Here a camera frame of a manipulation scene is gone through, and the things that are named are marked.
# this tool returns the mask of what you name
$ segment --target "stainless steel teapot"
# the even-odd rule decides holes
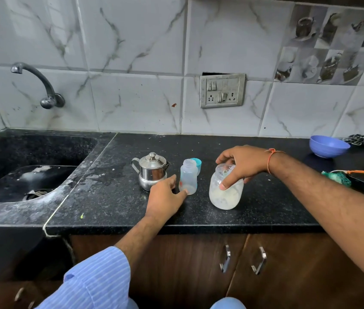
[[[134,161],[139,163],[139,169],[133,163]],[[139,174],[138,179],[140,186],[143,187],[143,189],[150,191],[154,184],[168,177],[166,169],[170,163],[167,162],[164,157],[152,152],[141,159],[134,158],[131,161],[131,165]]]

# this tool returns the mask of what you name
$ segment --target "sink drain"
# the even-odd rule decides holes
[[[25,194],[25,196],[24,196],[24,198],[22,200],[23,201],[29,201],[31,199],[35,199],[35,198],[44,196],[44,195],[46,195],[48,193],[49,193],[49,191],[46,191],[46,190],[38,190],[38,191],[31,190],[31,191],[29,191],[28,193]]]

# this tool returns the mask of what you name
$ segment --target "orange thread bracelet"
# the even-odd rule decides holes
[[[269,174],[271,174],[271,172],[269,171],[269,161],[271,160],[271,157],[272,157],[272,155],[274,154],[274,153],[277,153],[277,152],[281,152],[281,153],[285,153],[284,151],[277,151],[277,150],[275,150],[274,148],[270,148],[270,149],[268,149],[268,150],[266,150],[266,151],[270,151],[271,152],[271,154],[269,155],[269,157],[268,157],[268,164],[267,164],[267,166],[266,166],[266,170],[268,171],[268,173]]]

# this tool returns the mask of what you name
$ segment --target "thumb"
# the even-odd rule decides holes
[[[234,185],[236,182],[238,182],[240,179],[242,179],[242,176],[239,174],[239,168],[235,167],[230,174],[222,181],[222,183],[219,185],[219,188],[223,191],[227,188]]]
[[[182,191],[180,191],[178,194],[176,194],[176,198],[179,200],[180,204],[183,203],[183,201],[185,200],[185,198],[188,196],[188,190],[184,189]]]

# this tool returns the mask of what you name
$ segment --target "hand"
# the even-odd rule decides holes
[[[260,147],[249,145],[235,146],[223,151],[216,159],[217,164],[227,163],[236,167],[222,181],[219,188],[225,190],[234,185],[240,179],[248,182],[251,178],[262,171],[266,171],[270,151]]]
[[[154,218],[163,226],[178,211],[188,191],[174,194],[172,189],[175,188],[175,183],[176,175],[173,175],[151,187],[145,217]]]

